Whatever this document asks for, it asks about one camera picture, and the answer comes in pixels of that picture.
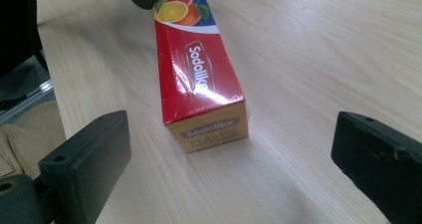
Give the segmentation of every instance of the light wood surface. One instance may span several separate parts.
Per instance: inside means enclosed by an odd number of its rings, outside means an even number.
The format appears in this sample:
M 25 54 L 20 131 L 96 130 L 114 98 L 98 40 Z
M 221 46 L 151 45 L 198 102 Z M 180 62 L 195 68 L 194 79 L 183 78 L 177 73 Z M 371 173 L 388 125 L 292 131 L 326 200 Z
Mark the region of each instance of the light wood surface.
M 329 155 L 340 111 L 422 140 L 422 0 L 208 2 L 250 137 L 184 154 L 161 123 L 151 11 L 38 0 L 67 137 L 128 112 L 132 160 L 98 223 L 386 223 Z

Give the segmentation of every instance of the black cable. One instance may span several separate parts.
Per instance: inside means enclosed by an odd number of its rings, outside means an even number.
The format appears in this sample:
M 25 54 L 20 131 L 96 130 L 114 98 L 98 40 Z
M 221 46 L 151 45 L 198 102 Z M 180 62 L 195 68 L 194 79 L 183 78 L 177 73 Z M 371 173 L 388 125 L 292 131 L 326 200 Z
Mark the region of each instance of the black cable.
M 38 33 L 38 23 L 37 23 L 37 0 L 27 0 L 28 2 L 28 32 L 29 32 L 29 42 L 35 58 L 40 63 L 40 65 L 49 72 L 47 67 L 47 62 L 44 59 L 41 50 L 43 45 L 41 44 L 40 34 Z

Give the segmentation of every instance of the metal part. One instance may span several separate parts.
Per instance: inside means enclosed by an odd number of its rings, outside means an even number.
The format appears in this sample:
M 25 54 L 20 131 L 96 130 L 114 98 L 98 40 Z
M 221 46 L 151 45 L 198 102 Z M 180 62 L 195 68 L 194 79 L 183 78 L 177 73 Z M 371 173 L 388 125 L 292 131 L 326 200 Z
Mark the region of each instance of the metal part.
M 34 181 L 0 180 L 0 223 L 95 223 L 129 160 L 126 112 L 103 115 L 44 157 Z
M 34 102 L 38 101 L 42 97 L 53 92 L 53 83 L 48 80 L 42 83 L 31 93 L 19 98 L 15 101 L 3 102 L 3 108 L 0 109 L 0 123 L 5 123 L 9 118 L 13 117 L 17 113 L 24 111 L 30 107 Z
M 341 112 L 331 158 L 391 223 L 422 223 L 422 143 L 373 118 Z

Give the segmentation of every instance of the box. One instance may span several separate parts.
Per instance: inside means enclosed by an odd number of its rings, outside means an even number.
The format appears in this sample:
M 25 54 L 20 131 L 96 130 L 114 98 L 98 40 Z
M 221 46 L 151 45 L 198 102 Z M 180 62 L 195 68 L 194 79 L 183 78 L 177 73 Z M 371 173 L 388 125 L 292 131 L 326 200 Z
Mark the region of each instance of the box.
M 163 122 L 185 152 L 248 136 L 245 97 L 206 0 L 154 10 Z

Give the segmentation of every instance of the screw hole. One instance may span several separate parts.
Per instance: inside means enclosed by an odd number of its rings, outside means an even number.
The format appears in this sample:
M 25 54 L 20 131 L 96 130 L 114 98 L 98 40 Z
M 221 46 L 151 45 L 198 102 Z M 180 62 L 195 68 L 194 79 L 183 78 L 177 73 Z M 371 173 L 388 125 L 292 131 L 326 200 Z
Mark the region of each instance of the screw hole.
M 64 156 L 57 156 L 55 159 L 54 159 L 54 161 L 55 162 L 61 162 L 61 161 L 64 161 L 66 158 L 64 157 Z
M 6 182 L 6 183 L 3 183 L 3 184 L 0 184 L 0 193 L 9 190 L 12 187 L 13 187 L 13 184 L 10 183 L 10 182 Z

